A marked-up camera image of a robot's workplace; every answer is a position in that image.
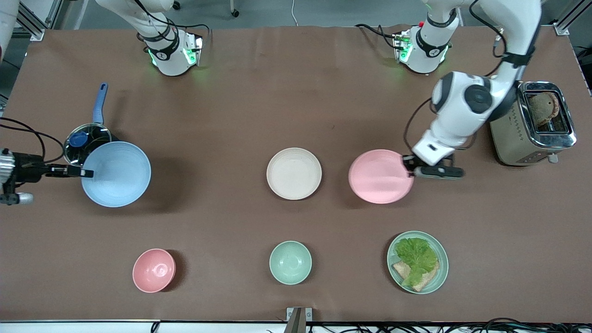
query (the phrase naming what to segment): stainless steel toaster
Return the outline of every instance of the stainless steel toaster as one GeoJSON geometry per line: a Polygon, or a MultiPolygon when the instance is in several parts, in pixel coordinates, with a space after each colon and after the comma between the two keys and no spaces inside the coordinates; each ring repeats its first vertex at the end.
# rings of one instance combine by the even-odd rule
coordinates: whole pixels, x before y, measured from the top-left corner
{"type": "Polygon", "coordinates": [[[557,153],[575,144],[574,124],[563,94],[550,82],[522,82],[510,112],[490,123],[493,142],[500,161],[507,165],[531,165],[547,159],[557,163],[557,153]],[[550,92],[559,101],[559,113],[537,126],[529,97],[550,92]]]}

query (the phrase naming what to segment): pink plate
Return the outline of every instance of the pink plate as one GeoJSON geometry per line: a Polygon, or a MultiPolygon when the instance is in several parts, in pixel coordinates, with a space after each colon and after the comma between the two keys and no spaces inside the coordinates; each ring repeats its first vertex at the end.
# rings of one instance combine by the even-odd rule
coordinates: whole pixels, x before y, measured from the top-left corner
{"type": "Polygon", "coordinates": [[[164,289],[175,276],[175,260],[163,249],[150,249],[138,257],[132,277],[138,289],[156,293],[164,289]]]}
{"type": "Polygon", "coordinates": [[[358,197],[371,203],[392,203],[403,198],[413,177],[401,154],[377,149],[361,154],[349,168],[349,185],[358,197]]]}

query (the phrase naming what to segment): green bowl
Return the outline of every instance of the green bowl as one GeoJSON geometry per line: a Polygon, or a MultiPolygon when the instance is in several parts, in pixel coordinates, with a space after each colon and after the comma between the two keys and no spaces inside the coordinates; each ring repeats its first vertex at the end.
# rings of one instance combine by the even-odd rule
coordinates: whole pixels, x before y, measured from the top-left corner
{"type": "Polygon", "coordinates": [[[276,280],[283,284],[298,284],[304,281],[313,268],[313,258],[303,244],[285,241],[271,252],[269,269],[276,280]]]}
{"type": "Polygon", "coordinates": [[[440,244],[440,242],[437,241],[436,238],[421,231],[404,232],[392,240],[391,246],[388,247],[387,251],[387,266],[388,271],[391,273],[392,279],[395,280],[395,282],[399,286],[401,286],[401,288],[413,294],[429,294],[435,292],[438,288],[442,286],[442,284],[446,280],[446,277],[448,276],[448,256],[446,255],[446,251],[444,251],[444,247],[442,246],[442,244],[440,244]],[[434,276],[430,283],[428,283],[420,292],[416,292],[415,290],[413,290],[413,288],[411,288],[411,286],[403,286],[402,283],[404,279],[392,267],[393,264],[396,264],[399,261],[401,261],[401,258],[399,258],[397,252],[395,251],[395,246],[397,243],[399,243],[400,240],[406,238],[425,239],[436,253],[438,261],[440,261],[440,269],[438,269],[436,276],[434,276]]]}

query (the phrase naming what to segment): blue lid knob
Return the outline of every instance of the blue lid knob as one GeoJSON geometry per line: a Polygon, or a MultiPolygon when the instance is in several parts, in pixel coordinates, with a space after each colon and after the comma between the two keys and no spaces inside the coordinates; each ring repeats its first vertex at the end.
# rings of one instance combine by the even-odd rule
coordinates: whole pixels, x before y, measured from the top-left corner
{"type": "Polygon", "coordinates": [[[77,133],[70,135],[70,139],[68,139],[68,142],[70,142],[70,145],[72,147],[78,148],[78,147],[82,147],[86,143],[87,138],[88,138],[87,133],[77,132],[77,133]]]}

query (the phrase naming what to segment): gray floor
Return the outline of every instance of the gray floor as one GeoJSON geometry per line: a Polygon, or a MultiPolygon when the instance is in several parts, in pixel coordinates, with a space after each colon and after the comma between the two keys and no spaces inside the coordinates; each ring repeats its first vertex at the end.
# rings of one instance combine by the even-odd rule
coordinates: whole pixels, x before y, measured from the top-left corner
{"type": "MultiPolygon", "coordinates": [[[[212,29],[276,27],[294,25],[292,0],[236,0],[240,15],[230,15],[229,0],[181,0],[181,10],[167,16],[178,24],[204,23],[212,29]]],[[[426,15],[419,0],[295,0],[294,15],[300,25],[351,27],[357,23],[385,26],[417,24],[426,15]]],[[[91,0],[81,29],[130,28],[117,15],[91,0]]]]}
{"type": "MultiPolygon", "coordinates": [[[[122,18],[99,6],[95,0],[66,1],[62,22],[64,29],[131,29],[122,18]]],[[[294,25],[292,0],[236,0],[240,15],[230,15],[229,0],[181,0],[181,10],[167,16],[177,24],[204,23],[212,29],[275,27],[294,25]]],[[[547,24],[564,9],[565,0],[548,0],[543,5],[542,23],[547,24]]],[[[463,10],[465,25],[480,25],[463,10]]],[[[351,27],[357,23],[384,26],[417,24],[425,19],[426,7],[419,0],[295,0],[294,15],[300,25],[351,27]]],[[[574,46],[592,46],[592,8],[570,27],[574,46]]],[[[5,59],[21,66],[29,41],[12,39],[5,59]]],[[[18,69],[4,62],[0,66],[0,94],[9,97],[18,69]]]]}

